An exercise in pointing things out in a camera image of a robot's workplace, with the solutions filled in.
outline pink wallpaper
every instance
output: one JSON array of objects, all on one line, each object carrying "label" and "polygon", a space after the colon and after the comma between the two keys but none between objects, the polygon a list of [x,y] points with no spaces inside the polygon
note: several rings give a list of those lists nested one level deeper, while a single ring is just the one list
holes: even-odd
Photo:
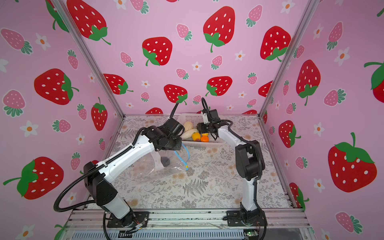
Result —
[{"label": "pink wallpaper", "polygon": [[67,0],[126,114],[256,113],[307,0]]},{"label": "pink wallpaper", "polygon": [[382,239],[383,8],[322,1],[267,110],[317,239]]},{"label": "pink wallpaper", "polygon": [[[70,214],[55,199],[102,159],[119,119],[49,2],[6,1],[0,33],[2,239],[53,240]],[[86,192],[79,184],[61,206]]]}]

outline pink wall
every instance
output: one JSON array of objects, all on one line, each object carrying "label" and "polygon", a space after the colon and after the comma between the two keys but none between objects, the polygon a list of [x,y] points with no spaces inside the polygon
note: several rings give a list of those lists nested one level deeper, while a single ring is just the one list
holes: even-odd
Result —
[{"label": "pink wall", "polygon": [[[193,103],[194,100],[195,103],[200,101],[195,96],[205,96],[209,92],[208,80],[215,77],[223,78],[213,79],[214,87],[216,84],[221,85],[219,79],[232,84],[228,88],[225,88],[225,84],[216,91],[211,89],[218,96],[208,93],[206,99],[209,106],[217,108],[221,113],[259,111],[265,100],[258,93],[259,89],[262,92],[265,86],[270,86],[269,82],[273,80],[280,64],[275,57],[271,61],[263,58],[269,56],[275,48],[283,50],[289,44],[289,35],[294,34],[307,4],[307,0],[294,0],[293,3],[289,0],[283,4],[281,1],[267,0],[133,1],[141,2],[142,5],[132,5],[132,1],[127,0],[120,1],[122,4],[117,0],[85,2],[68,0],[67,6],[102,72],[114,74],[115,79],[127,82],[128,91],[122,92],[117,87],[117,81],[110,84],[112,90],[116,90],[115,97],[126,114],[142,114],[152,108],[170,113],[173,102],[178,100],[173,96],[174,91],[176,97],[178,93],[179,96],[183,95],[182,100],[187,103],[180,104],[177,112],[197,112],[202,109],[202,105]],[[217,11],[218,20],[216,15],[210,18]],[[256,25],[250,22],[249,16],[255,20]],[[92,25],[97,27],[95,31],[91,29]],[[216,32],[220,34],[218,40],[210,36]],[[263,41],[264,35],[266,41],[269,41],[268,46]],[[148,40],[156,37],[165,38]],[[143,46],[147,57],[154,58],[152,61],[148,61],[143,54]],[[276,50],[278,53],[274,56],[283,54],[283,51]],[[257,80],[256,77],[249,76],[251,73],[256,74]],[[108,77],[109,81],[113,80],[113,76]],[[179,91],[187,92],[187,99],[183,92],[172,86],[172,97],[169,98],[164,91],[168,84],[178,86]]]},{"label": "pink wall", "polygon": [[[103,138],[108,146],[119,121],[99,83],[90,81],[91,70],[71,35],[61,29],[61,23],[55,23],[54,30],[53,22],[45,1],[6,1],[0,9],[0,29],[14,31],[2,29],[0,36],[0,95],[5,109],[0,114],[1,182],[22,177],[1,186],[2,239],[25,239],[23,234],[28,239],[54,239],[61,229],[55,225],[63,226],[70,214],[56,213],[55,199],[81,175],[84,164],[101,160],[105,151],[99,139]],[[32,53],[23,54],[21,48],[30,49],[28,46]],[[71,61],[77,69],[69,62],[69,49],[76,53]],[[68,80],[66,87],[61,82],[65,80],[63,74],[72,87],[79,89],[73,89],[71,101]],[[98,97],[108,112],[101,131],[91,120],[91,109],[99,102]],[[86,114],[85,110],[79,114],[78,104],[83,104]],[[62,119],[70,129],[61,121],[55,128],[58,131],[54,130],[54,121]],[[76,152],[80,157],[72,159]],[[75,195],[73,201],[68,200],[68,194],[61,207],[83,201],[86,192],[79,184],[70,191]]]},{"label": "pink wall", "polygon": [[[291,60],[267,110],[270,137],[317,239],[382,239],[383,8],[379,1],[321,2],[300,42],[304,52]],[[338,22],[341,35],[333,30]],[[330,51],[329,41],[337,41]],[[293,145],[292,124],[301,136]]]}]

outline white plastic basket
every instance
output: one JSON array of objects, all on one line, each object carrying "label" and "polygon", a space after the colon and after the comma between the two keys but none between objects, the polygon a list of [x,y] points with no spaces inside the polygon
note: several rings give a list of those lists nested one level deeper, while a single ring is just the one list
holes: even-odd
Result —
[{"label": "white plastic basket", "polygon": [[[181,113],[177,121],[181,124],[184,124],[186,121],[190,121],[193,123],[193,126],[196,128],[196,125],[199,122],[203,122],[203,117],[201,116],[201,114],[197,114],[197,113]],[[220,147],[225,143],[225,141],[221,138],[217,138],[215,141],[215,139],[211,135],[208,135],[208,138],[209,138],[209,142],[195,142],[195,141],[192,141],[192,138],[190,138],[190,141],[182,141],[182,143],[185,146],[191,146],[191,147]]]}]

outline floral tablecloth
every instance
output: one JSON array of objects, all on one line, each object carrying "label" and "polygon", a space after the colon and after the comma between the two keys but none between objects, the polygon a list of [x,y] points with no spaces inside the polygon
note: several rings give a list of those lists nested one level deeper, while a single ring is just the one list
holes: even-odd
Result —
[{"label": "floral tablecloth", "polygon": [[[265,144],[256,116],[225,116],[234,122],[232,129],[249,140],[259,141],[265,161],[260,180],[258,203],[262,208],[288,208],[283,188]],[[126,116],[111,155],[132,142],[139,128],[162,125],[167,116]],[[239,208],[242,200],[242,178],[235,166],[234,151],[222,147],[187,147],[189,169],[147,183],[134,176],[134,167],[127,168],[113,182],[120,195],[133,209],[151,208]],[[91,204],[88,208],[99,208]]]}]

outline white flower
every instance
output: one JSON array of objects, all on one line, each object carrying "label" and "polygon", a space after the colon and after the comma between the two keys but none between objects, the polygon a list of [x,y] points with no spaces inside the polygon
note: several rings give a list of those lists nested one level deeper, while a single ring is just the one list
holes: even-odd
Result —
[{"label": "white flower", "polygon": [[295,5],[292,0],[282,2],[281,4],[283,5],[283,8],[281,9],[280,13],[286,12],[287,14],[289,13],[290,9]]},{"label": "white flower", "polygon": [[148,86],[150,86],[148,81],[141,81],[141,85],[144,86],[145,88],[148,88]]},{"label": "white flower", "polygon": [[325,189],[324,185],[321,184],[321,179],[316,180],[316,178],[314,178],[313,180],[314,180],[313,187],[317,188],[317,190],[319,190],[319,192],[321,192],[322,189]]},{"label": "white flower", "polygon": [[7,70],[5,69],[5,65],[8,64],[8,61],[5,60],[5,59],[0,59],[0,71],[2,72],[7,72]]},{"label": "white flower", "polygon": [[192,64],[192,67],[193,67],[193,70],[197,70],[197,71],[200,71],[200,68],[201,68],[201,65],[199,65],[198,62],[196,62],[195,64]]},{"label": "white flower", "polygon": [[84,139],[85,139],[85,136],[81,135],[81,133],[79,133],[79,137],[76,138],[79,145],[84,143]]},{"label": "white flower", "polygon": [[242,91],[241,93],[239,93],[239,98],[244,98],[246,95],[246,93],[244,93],[244,91]]},{"label": "white flower", "polygon": [[243,53],[243,50],[241,50],[239,53],[235,53],[235,60],[240,60],[242,61],[243,60],[243,57],[245,57],[245,53]]},{"label": "white flower", "polygon": [[36,33],[36,37],[37,39],[35,43],[41,45],[44,50],[51,47],[51,45],[47,42],[46,36],[40,36],[38,33]]},{"label": "white flower", "polygon": [[67,198],[67,201],[70,203],[70,205],[72,204],[73,201],[76,201],[76,194],[77,192],[75,193],[71,192],[70,196]]},{"label": "white flower", "polygon": [[320,33],[323,30],[323,28],[324,27],[319,24],[319,26],[313,31],[313,34],[314,34],[313,39],[320,37]]},{"label": "white flower", "polygon": [[35,124],[32,125],[30,121],[26,122],[26,126],[21,126],[20,129],[25,131],[24,135],[25,137],[28,137],[30,134],[37,135],[36,129],[39,127],[39,125]]},{"label": "white flower", "polygon": [[17,237],[15,239],[21,239],[21,240],[25,240],[27,239],[28,237],[31,237],[33,236],[33,228],[35,227],[35,225],[33,224],[32,226],[28,227],[28,226],[24,226],[23,227],[23,230],[22,230],[22,233],[20,233],[19,235],[17,235]]},{"label": "white flower", "polygon": [[349,51],[349,47],[347,47],[344,51],[341,49],[338,51],[338,56],[335,58],[335,62],[339,62],[339,66],[343,64],[344,60],[347,60],[350,58],[348,51]]},{"label": "white flower", "polygon": [[127,0],[113,0],[115,3],[116,3],[116,8],[117,9],[126,9],[125,8],[125,3],[127,2]]},{"label": "white flower", "polygon": [[321,122],[319,124],[314,124],[313,125],[314,127],[314,131],[313,131],[313,134],[316,134],[319,135],[319,137],[321,137],[321,132],[324,132],[325,128],[321,127]]}]

